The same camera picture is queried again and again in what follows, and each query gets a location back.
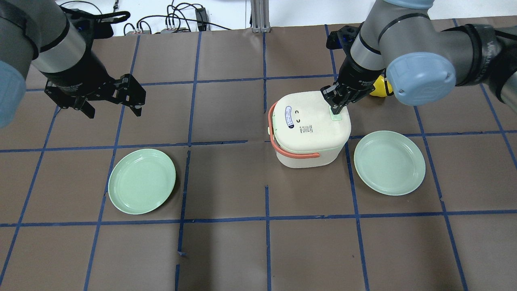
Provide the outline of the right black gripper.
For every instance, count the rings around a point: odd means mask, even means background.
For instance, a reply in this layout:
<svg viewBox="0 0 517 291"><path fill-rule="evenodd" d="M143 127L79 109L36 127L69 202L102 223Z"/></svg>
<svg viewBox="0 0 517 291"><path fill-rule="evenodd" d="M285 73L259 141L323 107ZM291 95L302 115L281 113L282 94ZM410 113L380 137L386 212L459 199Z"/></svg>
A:
<svg viewBox="0 0 517 291"><path fill-rule="evenodd" d="M349 103L360 101L370 94L373 83L383 71L363 68L352 57L345 57L335 85L324 86L321 94L334 109L334 114L340 114Z"/></svg>

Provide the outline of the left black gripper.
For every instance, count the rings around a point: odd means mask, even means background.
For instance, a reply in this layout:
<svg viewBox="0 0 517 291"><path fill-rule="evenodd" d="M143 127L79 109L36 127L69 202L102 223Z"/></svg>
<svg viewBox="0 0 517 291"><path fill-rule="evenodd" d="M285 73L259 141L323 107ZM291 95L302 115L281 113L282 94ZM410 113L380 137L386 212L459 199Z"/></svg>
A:
<svg viewBox="0 0 517 291"><path fill-rule="evenodd" d="M47 78L45 94L61 109L72 108L94 118L95 108L88 101L107 101L116 91L116 104L129 107L137 117L142 115L146 90L131 74L115 80L92 51L69 69L42 74Z"/></svg>

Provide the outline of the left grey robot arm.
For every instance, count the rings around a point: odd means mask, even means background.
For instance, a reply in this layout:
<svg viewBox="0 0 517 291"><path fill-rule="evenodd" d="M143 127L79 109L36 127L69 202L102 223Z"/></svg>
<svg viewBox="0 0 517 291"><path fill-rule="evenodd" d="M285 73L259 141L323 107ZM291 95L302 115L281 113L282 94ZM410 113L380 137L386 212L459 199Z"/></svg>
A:
<svg viewBox="0 0 517 291"><path fill-rule="evenodd" d="M131 74L111 77L92 51L93 40L111 37L111 24L127 20L128 11L93 15L53 0L2 0L0 8L1 127L15 117L30 66L47 78L45 94L61 109L94 118L90 102L108 101L141 116L142 85Z"/></svg>

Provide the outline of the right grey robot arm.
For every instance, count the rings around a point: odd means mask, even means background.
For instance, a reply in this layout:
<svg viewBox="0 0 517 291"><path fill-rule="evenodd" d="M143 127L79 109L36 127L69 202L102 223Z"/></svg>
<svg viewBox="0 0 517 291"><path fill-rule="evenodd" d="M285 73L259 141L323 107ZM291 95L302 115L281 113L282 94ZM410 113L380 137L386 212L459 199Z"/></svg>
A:
<svg viewBox="0 0 517 291"><path fill-rule="evenodd" d="M377 0L360 26L329 34L327 48L346 54L336 81L321 88L334 114L371 94L382 73L405 105L484 83L516 110L516 27L465 24L438 32L428 15L432 6L432 0Z"/></svg>

